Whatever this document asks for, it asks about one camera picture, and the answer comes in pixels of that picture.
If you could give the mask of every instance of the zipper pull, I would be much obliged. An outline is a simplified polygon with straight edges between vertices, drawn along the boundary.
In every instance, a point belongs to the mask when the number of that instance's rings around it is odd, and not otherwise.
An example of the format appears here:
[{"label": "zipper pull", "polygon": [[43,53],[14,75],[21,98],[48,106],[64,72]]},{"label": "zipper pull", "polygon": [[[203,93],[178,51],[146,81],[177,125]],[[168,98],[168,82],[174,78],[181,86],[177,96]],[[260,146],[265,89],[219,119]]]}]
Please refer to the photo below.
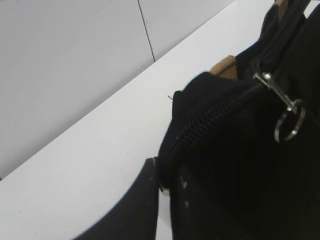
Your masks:
[{"label": "zipper pull", "polygon": [[295,105],[294,101],[292,101],[288,95],[279,87],[278,84],[276,84],[274,81],[272,81],[272,75],[271,73],[265,73],[263,72],[261,75],[259,73],[255,73],[253,75],[254,79],[258,79],[260,82],[262,82],[265,86],[267,86],[269,89],[272,89],[278,97],[286,104],[287,111],[293,112],[294,114],[298,113],[297,106]]}]

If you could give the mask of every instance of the white wall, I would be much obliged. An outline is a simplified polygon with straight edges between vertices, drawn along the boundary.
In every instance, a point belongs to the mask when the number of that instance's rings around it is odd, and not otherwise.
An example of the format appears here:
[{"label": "white wall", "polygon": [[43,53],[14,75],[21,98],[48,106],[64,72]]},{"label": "white wall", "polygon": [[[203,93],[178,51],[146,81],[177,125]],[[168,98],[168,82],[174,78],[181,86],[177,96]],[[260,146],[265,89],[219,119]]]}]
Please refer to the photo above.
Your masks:
[{"label": "white wall", "polygon": [[0,177],[152,63],[136,0],[0,1]]},{"label": "white wall", "polygon": [[139,0],[155,59],[158,60],[233,1]]}]

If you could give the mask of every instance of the metal clasp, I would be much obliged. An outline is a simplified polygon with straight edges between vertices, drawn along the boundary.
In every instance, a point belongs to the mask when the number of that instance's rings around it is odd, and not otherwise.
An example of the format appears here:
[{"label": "metal clasp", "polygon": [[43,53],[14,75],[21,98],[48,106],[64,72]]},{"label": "metal clasp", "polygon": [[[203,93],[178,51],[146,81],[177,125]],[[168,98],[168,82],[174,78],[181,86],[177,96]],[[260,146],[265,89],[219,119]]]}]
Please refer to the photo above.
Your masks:
[{"label": "metal clasp", "polygon": [[274,139],[277,143],[281,142],[280,130],[281,130],[281,127],[282,127],[283,123],[285,122],[287,116],[290,113],[294,113],[295,115],[297,115],[299,113],[298,120],[297,120],[295,127],[291,130],[290,134],[287,137],[283,138],[282,141],[291,140],[292,138],[294,138],[298,134],[298,132],[304,122],[304,119],[306,117],[306,108],[303,106],[303,101],[301,99],[296,99],[295,101],[292,101],[288,97],[288,95],[274,81],[272,81],[272,75],[270,73],[263,72],[262,77],[258,73],[255,73],[253,75],[253,78],[258,79],[260,82],[262,82],[269,89],[272,89],[279,96],[279,98],[286,104],[286,110],[284,111],[282,116],[278,119],[278,121],[275,125],[275,129],[274,129],[273,135],[274,135]]},{"label": "metal clasp", "polygon": [[294,114],[298,113],[297,106],[295,105],[295,102],[292,101],[288,95],[274,82],[272,81],[272,75],[270,73],[262,73],[263,78],[258,74],[255,73],[253,75],[254,79],[260,80],[264,85],[266,85],[269,89],[272,89],[279,98],[286,104],[287,110],[289,112],[293,112]]}]

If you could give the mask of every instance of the white surface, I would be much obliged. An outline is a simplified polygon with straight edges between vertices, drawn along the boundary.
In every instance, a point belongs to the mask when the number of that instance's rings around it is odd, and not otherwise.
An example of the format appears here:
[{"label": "white surface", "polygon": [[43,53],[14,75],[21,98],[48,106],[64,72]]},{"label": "white surface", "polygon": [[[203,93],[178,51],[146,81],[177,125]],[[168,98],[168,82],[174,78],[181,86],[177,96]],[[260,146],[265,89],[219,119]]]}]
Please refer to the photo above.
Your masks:
[{"label": "white surface", "polygon": [[153,63],[136,0],[2,0],[0,36],[1,178]]},{"label": "white surface", "polygon": [[[1,181],[0,239],[68,240],[94,224],[157,155],[168,95],[249,47],[273,2],[233,2]],[[162,197],[157,239],[169,239],[169,225]]]},{"label": "white surface", "polygon": [[162,57],[232,1],[139,0],[155,59]]},{"label": "white surface", "polygon": [[312,11],[316,8],[316,6],[319,4],[319,0],[313,0],[310,2],[310,4],[308,5],[308,7],[305,9],[304,11],[304,15],[306,17],[308,17]]}]

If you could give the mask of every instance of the white table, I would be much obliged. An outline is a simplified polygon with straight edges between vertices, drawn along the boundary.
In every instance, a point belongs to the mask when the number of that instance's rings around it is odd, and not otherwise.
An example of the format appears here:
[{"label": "white table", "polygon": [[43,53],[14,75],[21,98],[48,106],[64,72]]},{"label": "white table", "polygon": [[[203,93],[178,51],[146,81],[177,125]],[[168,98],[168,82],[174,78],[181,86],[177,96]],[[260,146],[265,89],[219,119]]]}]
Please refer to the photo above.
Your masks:
[{"label": "white table", "polygon": [[[168,96],[249,47],[272,3],[236,0],[1,181],[0,239],[68,240],[93,225],[157,155]],[[164,196],[157,238],[171,239]]]}]

